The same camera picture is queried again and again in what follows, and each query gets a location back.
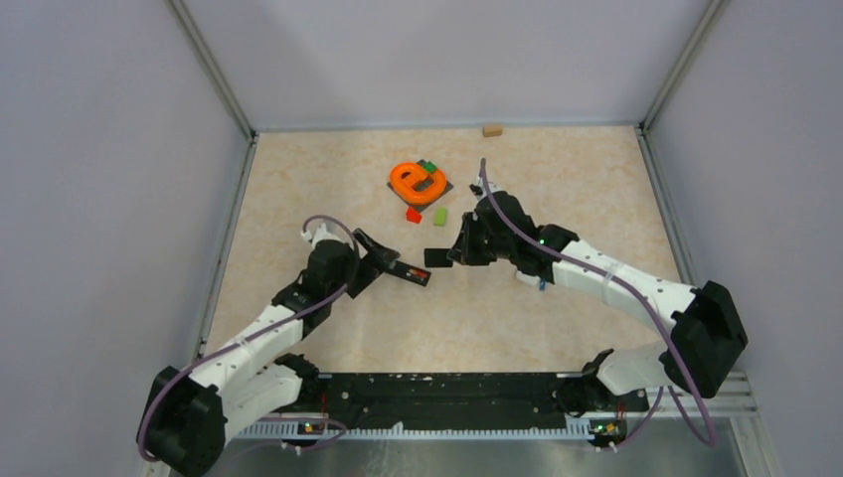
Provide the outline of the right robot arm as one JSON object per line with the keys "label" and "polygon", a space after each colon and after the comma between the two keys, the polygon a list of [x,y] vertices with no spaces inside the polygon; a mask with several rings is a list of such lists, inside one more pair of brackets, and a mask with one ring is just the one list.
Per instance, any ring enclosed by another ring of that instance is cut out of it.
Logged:
{"label": "right robot arm", "polygon": [[588,293],[650,327],[658,341],[602,353],[587,366],[586,402],[609,409],[622,395],[643,388],[676,386],[712,398],[749,339],[728,288],[700,287],[651,275],[591,246],[557,225],[538,226],[519,201],[503,190],[470,188],[477,199],[463,214],[460,232],[446,252],[447,264],[514,265],[517,280],[533,287],[556,285]]}

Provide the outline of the black remote control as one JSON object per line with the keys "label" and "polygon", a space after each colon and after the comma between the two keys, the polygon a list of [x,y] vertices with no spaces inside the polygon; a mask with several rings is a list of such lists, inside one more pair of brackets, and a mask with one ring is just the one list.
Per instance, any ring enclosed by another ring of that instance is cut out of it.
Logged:
{"label": "black remote control", "polygon": [[431,276],[429,270],[418,268],[399,260],[390,263],[385,273],[422,287],[427,286]]}

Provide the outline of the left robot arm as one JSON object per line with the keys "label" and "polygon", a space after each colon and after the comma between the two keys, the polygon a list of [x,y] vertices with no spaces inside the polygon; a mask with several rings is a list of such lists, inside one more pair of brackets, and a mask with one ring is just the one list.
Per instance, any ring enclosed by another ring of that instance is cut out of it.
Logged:
{"label": "left robot arm", "polygon": [[184,476],[203,476],[244,429],[279,407],[315,405],[315,380],[276,362],[331,313],[342,295],[357,296],[400,253],[328,216],[301,228],[306,266],[258,316],[221,349],[155,378],[138,428],[140,456]]}

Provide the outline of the white remote control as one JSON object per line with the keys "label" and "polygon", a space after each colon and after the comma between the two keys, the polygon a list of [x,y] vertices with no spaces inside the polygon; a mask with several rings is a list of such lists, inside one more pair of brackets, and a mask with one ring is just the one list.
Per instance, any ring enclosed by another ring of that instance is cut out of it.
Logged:
{"label": "white remote control", "polygon": [[539,287],[542,282],[542,279],[539,276],[529,275],[521,272],[520,270],[515,271],[515,278],[531,287]]}

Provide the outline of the black battery cover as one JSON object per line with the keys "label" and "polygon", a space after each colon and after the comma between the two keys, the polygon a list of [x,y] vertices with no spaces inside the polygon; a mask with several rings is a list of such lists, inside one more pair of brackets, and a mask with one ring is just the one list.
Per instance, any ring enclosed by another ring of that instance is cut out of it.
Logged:
{"label": "black battery cover", "polygon": [[449,248],[431,247],[423,250],[425,268],[450,268],[453,260],[449,257]]}

